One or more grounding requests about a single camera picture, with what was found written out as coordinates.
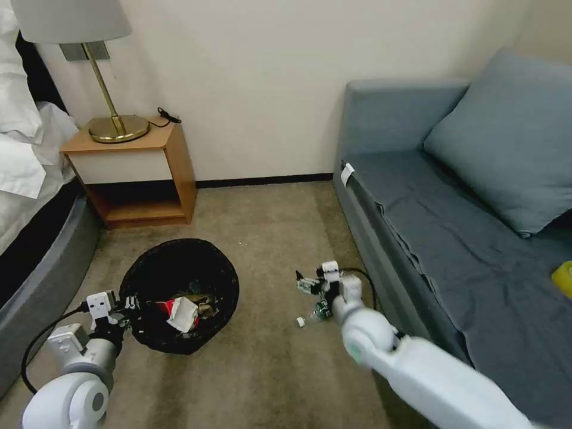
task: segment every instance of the baseboard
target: baseboard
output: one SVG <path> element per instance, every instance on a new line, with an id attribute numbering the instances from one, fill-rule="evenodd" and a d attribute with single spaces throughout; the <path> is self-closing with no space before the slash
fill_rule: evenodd
<path id="1" fill-rule="evenodd" d="M 229 186 L 256 186 L 298 182 L 326 182 L 330 181 L 333 173 L 320 173 L 312 175 L 273 176 L 267 178 L 228 179 L 219 181 L 197 181 L 197 188 L 227 188 Z"/>

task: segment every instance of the lamp stand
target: lamp stand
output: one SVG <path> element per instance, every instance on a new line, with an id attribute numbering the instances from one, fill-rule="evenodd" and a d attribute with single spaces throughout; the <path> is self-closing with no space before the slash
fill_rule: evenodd
<path id="1" fill-rule="evenodd" d="M 101 76 L 100 68 L 95 61 L 89 45 L 82 43 L 82 48 L 91 63 L 97 82 L 103 91 L 103 96 L 111 111 L 111 117 L 93 119 L 89 123 L 89 134 L 91 138 L 100 143 L 112 144 L 135 140 L 147 134 L 150 128 L 147 119 L 135 115 L 119 116 L 117 114 L 103 76 Z"/>

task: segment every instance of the wall outlet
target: wall outlet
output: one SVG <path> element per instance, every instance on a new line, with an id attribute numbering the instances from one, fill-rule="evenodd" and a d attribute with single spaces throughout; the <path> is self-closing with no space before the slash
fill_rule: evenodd
<path id="1" fill-rule="evenodd" d="M 94 58 L 96 60 L 109 60 L 109 52 L 107 52 L 105 42 L 91 42 L 88 43 L 88 45 L 93 52 Z M 60 48 L 64 53 L 64 57 L 68 61 L 88 60 L 85 52 L 83 51 L 81 43 L 62 43 Z"/>

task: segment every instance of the wooden nightstand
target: wooden nightstand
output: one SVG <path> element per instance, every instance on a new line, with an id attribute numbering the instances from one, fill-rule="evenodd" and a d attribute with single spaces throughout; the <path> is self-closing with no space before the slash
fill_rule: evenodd
<path id="1" fill-rule="evenodd" d="M 82 129 L 61 152 L 108 228 L 191 223 L 197 189 L 179 124 L 151 125 L 119 144 L 97 143 Z"/>

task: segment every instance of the sofa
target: sofa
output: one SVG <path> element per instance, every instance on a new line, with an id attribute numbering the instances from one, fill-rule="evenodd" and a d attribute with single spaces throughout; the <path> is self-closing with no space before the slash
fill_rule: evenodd
<path id="1" fill-rule="evenodd" d="M 570 211 L 525 238 L 424 150 L 469 87 L 349 83 L 335 190 L 388 320 L 487 375 L 532 421 L 572 427 L 572 300 L 550 277 L 572 259 Z"/>

